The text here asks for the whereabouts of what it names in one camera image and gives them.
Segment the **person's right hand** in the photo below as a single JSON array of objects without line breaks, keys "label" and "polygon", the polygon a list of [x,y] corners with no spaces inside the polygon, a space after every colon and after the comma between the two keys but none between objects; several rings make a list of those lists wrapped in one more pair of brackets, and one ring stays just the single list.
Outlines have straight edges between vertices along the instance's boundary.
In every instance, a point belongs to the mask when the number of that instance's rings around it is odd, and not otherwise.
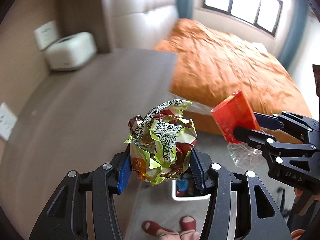
[{"label": "person's right hand", "polygon": [[[313,203],[314,196],[310,192],[303,192],[302,190],[295,189],[295,201],[293,204],[293,213],[295,215],[303,216],[308,211],[309,207]],[[293,240],[299,239],[305,230],[297,229],[291,233]]]}]

